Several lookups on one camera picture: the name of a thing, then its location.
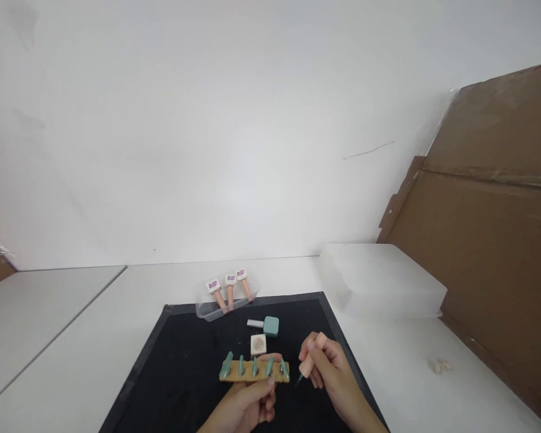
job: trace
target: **brush handle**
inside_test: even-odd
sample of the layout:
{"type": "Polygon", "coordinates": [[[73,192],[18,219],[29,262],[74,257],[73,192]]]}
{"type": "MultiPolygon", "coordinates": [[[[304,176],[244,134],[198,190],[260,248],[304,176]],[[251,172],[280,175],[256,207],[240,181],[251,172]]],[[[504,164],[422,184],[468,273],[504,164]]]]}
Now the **brush handle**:
{"type": "Polygon", "coordinates": [[[234,295],[233,295],[233,289],[234,289],[234,286],[233,285],[229,285],[227,286],[227,293],[228,293],[228,309],[229,311],[232,311],[234,310],[234,295]]]}
{"type": "Polygon", "coordinates": [[[218,305],[220,306],[220,308],[222,310],[222,314],[226,314],[227,313],[227,305],[224,303],[224,299],[222,299],[221,291],[217,290],[214,293],[214,296],[215,296],[216,300],[218,301],[218,305]]]}
{"type": "MultiPolygon", "coordinates": [[[[325,347],[326,342],[326,335],[323,333],[320,333],[317,338],[315,339],[315,344],[319,349],[323,349],[325,347]]],[[[301,374],[305,377],[305,379],[308,379],[308,376],[311,374],[311,371],[313,371],[314,367],[314,361],[311,355],[307,353],[307,357],[303,362],[301,362],[301,365],[299,365],[299,371],[301,374]]]]}
{"type": "Polygon", "coordinates": [[[245,288],[245,293],[248,301],[252,302],[251,288],[248,286],[248,281],[246,280],[246,278],[242,280],[242,286],[245,288]]]}

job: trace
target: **plastic tray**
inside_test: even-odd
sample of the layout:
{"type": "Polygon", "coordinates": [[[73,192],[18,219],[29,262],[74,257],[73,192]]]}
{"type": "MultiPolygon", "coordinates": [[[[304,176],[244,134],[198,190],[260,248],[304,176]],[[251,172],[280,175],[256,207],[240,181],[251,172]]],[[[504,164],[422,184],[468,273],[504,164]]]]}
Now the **plastic tray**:
{"type": "MultiPolygon", "coordinates": [[[[234,271],[229,271],[229,272],[226,272],[225,274],[234,274],[234,271]]],[[[204,319],[207,322],[212,322],[213,320],[223,317],[224,313],[220,309],[218,302],[216,302],[215,296],[209,293],[206,287],[206,284],[213,278],[218,278],[218,281],[222,285],[224,283],[225,274],[212,275],[210,279],[201,281],[200,284],[197,284],[197,286],[194,288],[195,293],[197,294],[197,303],[196,303],[197,316],[200,319],[204,319]]],[[[248,274],[247,280],[248,280],[248,285],[251,288],[252,300],[255,300],[258,293],[261,291],[261,287],[258,284],[258,281],[256,280],[256,278],[253,277],[251,274],[248,274]]],[[[228,305],[227,288],[223,287],[221,289],[221,293],[222,293],[222,298],[224,299],[226,305],[228,305]]],[[[249,303],[249,300],[246,297],[245,290],[242,287],[241,281],[238,281],[234,287],[233,298],[234,298],[233,308],[235,310],[249,303]]]]}

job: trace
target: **wall scuff mark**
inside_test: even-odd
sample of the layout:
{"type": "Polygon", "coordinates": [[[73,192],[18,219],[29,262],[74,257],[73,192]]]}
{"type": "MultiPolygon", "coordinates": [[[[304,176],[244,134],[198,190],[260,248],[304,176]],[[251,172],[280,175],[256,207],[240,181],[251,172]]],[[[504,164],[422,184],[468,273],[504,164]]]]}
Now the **wall scuff mark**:
{"type": "Polygon", "coordinates": [[[6,20],[18,35],[25,50],[34,46],[34,30],[40,13],[22,0],[12,1],[6,10],[6,20]]]}
{"type": "Polygon", "coordinates": [[[388,144],[392,144],[392,143],[394,143],[394,142],[395,142],[394,140],[393,140],[393,141],[389,141],[388,143],[381,144],[379,147],[375,147],[374,149],[371,149],[371,150],[369,150],[369,151],[367,151],[367,152],[357,153],[356,155],[346,156],[345,158],[341,158],[341,159],[344,161],[345,159],[354,158],[354,157],[356,157],[356,156],[361,156],[361,155],[366,155],[366,154],[368,154],[368,153],[374,152],[375,150],[379,150],[381,147],[385,147],[385,146],[387,146],[388,144]]]}

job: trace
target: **label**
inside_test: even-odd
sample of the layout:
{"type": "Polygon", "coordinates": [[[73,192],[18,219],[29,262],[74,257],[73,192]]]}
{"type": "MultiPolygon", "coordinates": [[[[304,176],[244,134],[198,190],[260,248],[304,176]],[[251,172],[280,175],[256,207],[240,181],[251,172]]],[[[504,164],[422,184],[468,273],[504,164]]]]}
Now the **label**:
{"type": "Polygon", "coordinates": [[[236,275],[234,274],[227,274],[226,277],[224,277],[224,285],[226,286],[234,286],[236,284],[236,275]]]}
{"type": "Polygon", "coordinates": [[[220,290],[221,284],[218,282],[218,280],[215,278],[214,280],[208,282],[206,286],[209,288],[210,294],[213,294],[217,290],[220,290]]]}
{"type": "Polygon", "coordinates": [[[242,281],[246,278],[246,271],[244,269],[239,269],[236,271],[236,280],[242,281]]]}

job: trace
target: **small foam piece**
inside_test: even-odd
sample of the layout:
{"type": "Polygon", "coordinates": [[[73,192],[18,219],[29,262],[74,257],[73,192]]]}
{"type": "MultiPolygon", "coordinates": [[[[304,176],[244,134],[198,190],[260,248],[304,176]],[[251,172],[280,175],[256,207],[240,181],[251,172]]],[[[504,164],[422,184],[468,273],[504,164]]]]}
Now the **small foam piece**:
{"type": "Polygon", "coordinates": [[[251,359],[266,353],[266,335],[256,334],[251,336],[251,359]]]}

